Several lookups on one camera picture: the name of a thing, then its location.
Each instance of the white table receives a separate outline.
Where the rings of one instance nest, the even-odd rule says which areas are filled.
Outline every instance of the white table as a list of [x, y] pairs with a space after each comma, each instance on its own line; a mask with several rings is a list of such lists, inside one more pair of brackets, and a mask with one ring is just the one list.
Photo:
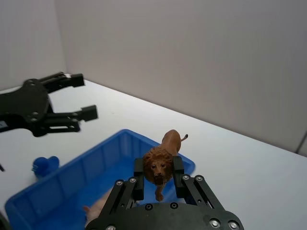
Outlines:
[[121, 129], [160, 142], [174, 128], [189, 134], [180, 153], [196, 163], [194, 175], [205, 177], [246, 230], [306, 229], [307, 158], [89, 81], [55, 92], [51, 100], [55, 112], [96, 104], [99, 119], [82, 123], [79, 133], [0, 133], [2, 212], [9, 197], [35, 181], [31, 166], [37, 157], [56, 155], [63, 165]]

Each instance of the white tabletop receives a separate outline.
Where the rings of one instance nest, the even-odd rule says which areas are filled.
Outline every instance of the white tabletop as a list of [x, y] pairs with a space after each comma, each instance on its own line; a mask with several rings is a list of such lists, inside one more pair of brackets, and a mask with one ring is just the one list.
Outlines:
[[196, 163], [194, 175], [205, 177], [246, 230], [306, 228], [307, 158], [90, 81], [55, 92], [51, 100], [55, 112], [95, 104], [99, 119], [83, 122], [79, 133], [41, 138], [22, 129], [0, 133], [0, 163], [6, 170], [0, 172], [2, 212], [9, 197], [35, 181], [31, 166], [37, 157], [56, 155], [63, 165], [124, 128], [158, 142], [176, 129], [189, 135], [180, 153]]

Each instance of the blue toy duck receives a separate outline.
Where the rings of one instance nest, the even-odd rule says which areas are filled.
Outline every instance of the blue toy duck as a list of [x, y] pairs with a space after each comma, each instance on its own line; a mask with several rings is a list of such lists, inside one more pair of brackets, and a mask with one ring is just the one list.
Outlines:
[[37, 178], [42, 178], [59, 168], [59, 159], [52, 156], [49, 159], [39, 157], [33, 162], [32, 171]]

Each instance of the brown toy lion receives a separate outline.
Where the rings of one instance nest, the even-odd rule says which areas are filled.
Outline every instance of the brown toy lion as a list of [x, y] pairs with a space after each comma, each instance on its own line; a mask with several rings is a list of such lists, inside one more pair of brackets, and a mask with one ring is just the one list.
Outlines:
[[153, 147], [143, 156], [144, 175], [149, 182], [157, 186], [155, 191], [157, 201], [163, 200], [162, 190], [173, 177], [173, 156], [177, 156], [181, 142], [187, 138], [186, 134], [181, 139], [180, 134], [172, 129], [164, 135], [161, 145]]

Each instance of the blue plastic bin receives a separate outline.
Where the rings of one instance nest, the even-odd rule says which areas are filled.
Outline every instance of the blue plastic bin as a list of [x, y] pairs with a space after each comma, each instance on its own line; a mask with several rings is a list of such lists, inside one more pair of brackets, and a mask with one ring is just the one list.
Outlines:
[[[134, 159], [157, 142], [130, 130], [122, 130], [51, 175], [11, 197], [5, 210], [14, 230], [81, 230], [84, 205], [91, 206], [118, 179], [133, 176]], [[195, 164], [182, 156], [185, 173]], [[155, 186], [145, 180], [144, 203], [155, 200]], [[164, 191], [164, 202], [177, 200], [173, 180]]]

